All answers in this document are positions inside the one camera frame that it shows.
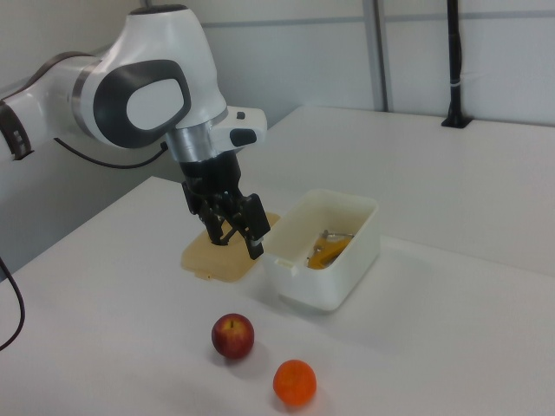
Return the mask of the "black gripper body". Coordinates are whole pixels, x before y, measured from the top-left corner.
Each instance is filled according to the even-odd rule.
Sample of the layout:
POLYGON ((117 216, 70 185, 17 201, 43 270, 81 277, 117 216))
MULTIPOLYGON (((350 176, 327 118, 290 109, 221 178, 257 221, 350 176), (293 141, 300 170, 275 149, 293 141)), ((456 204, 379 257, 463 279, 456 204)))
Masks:
POLYGON ((241 171, 234 151, 198 162, 180 162, 180 168, 185 175, 182 187, 192 214, 199 214, 203 205, 214 211, 236 211, 242 193, 238 188, 241 171))

